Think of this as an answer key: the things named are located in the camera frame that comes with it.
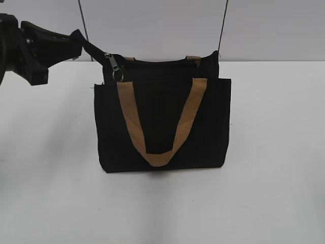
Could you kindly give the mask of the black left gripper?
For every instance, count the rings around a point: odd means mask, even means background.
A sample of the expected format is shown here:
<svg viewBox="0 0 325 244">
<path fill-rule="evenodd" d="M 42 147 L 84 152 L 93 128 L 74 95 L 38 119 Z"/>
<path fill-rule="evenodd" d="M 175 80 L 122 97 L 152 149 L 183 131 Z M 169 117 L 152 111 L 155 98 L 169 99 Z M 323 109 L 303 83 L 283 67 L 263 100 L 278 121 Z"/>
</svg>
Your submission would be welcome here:
<svg viewBox="0 0 325 244">
<path fill-rule="evenodd" d="M 48 68 L 33 62 L 33 57 L 41 64 L 57 64 L 81 53 L 81 44 L 70 36 L 28 21 L 22 21 L 19 28 L 14 15 L 1 13 L 1 80 L 6 71 L 13 71 L 31 86 L 45 85 Z"/>
</svg>

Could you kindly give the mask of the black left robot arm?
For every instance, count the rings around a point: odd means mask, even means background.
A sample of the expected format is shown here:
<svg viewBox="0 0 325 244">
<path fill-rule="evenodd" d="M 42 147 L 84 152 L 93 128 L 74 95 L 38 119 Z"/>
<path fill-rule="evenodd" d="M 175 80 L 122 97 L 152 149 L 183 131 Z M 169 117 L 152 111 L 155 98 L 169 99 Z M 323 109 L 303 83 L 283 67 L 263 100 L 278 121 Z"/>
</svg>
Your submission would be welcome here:
<svg viewBox="0 0 325 244">
<path fill-rule="evenodd" d="M 1 13 L 1 80 L 14 72 L 31 86 L 48 83 L 49 68 L 81 56 L 71 36 L 49 31 L 14 15 Z"/>
</svg>

